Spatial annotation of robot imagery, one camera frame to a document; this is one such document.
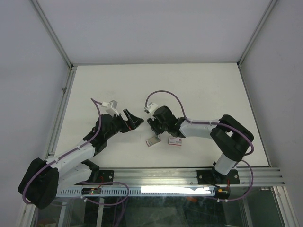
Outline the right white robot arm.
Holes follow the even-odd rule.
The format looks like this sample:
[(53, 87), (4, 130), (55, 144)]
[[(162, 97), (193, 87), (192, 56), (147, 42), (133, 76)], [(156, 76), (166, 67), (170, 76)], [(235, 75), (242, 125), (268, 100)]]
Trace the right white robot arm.
[(174, 138), (212, 139), (222, 152), (212, 171), (212, 179), (217, 183), (228, 179), (229, 172), (243, 159), (254, 140), (253, 134), (228, 114), (214, 121), (176, 118), (167, 106), (155, 103), (147, 105), (145, 111), (151, 115), (147, 122), (156, 135), (167, 132)]

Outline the red white staple box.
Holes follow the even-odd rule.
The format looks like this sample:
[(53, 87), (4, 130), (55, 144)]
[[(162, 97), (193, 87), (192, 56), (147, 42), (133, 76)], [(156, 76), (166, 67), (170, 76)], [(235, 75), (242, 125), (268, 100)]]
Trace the red white staple box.
[(176, 138), (176, 137), (169, 137), (168, 144), (169, 145), (174, 145), (174, 146), (181, 146), (182, 145), (182, 139), (181, 138)]

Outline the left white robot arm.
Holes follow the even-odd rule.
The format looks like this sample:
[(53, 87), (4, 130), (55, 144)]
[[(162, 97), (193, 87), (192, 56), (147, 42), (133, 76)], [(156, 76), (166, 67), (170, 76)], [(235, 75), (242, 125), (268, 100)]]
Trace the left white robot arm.
[(99, 118), (91, 131), (75, 148), (46, 160), (34, 159), (21, 183), (18, 192), (27, 204), (34, 204), (44, 209), (55, 199), (57, 193), (80, 182), (92, 184), (99, 179), (99, 167), (90, 159), (98, 155), (107, 141), (118, 133), (126, 133), (137, 129), (144, 120), (134, 116), (127, 109), (123, 110), (127, 119), (121, 114), (99, 114)]

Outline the staple box tray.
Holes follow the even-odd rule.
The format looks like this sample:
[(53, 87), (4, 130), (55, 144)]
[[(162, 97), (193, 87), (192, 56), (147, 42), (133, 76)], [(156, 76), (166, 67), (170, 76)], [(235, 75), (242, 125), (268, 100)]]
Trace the staple box tray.
[(149, 138), (149, 139), (146, 140), (146, 144), (147, 144), (148, 147), (151, 147), (151, 146), (153, 146), (153, 145), (155, 145), (159, 142), (161, 142), (161, 138), (160, 138), (159, 135), (154, 136), (154, 137)]

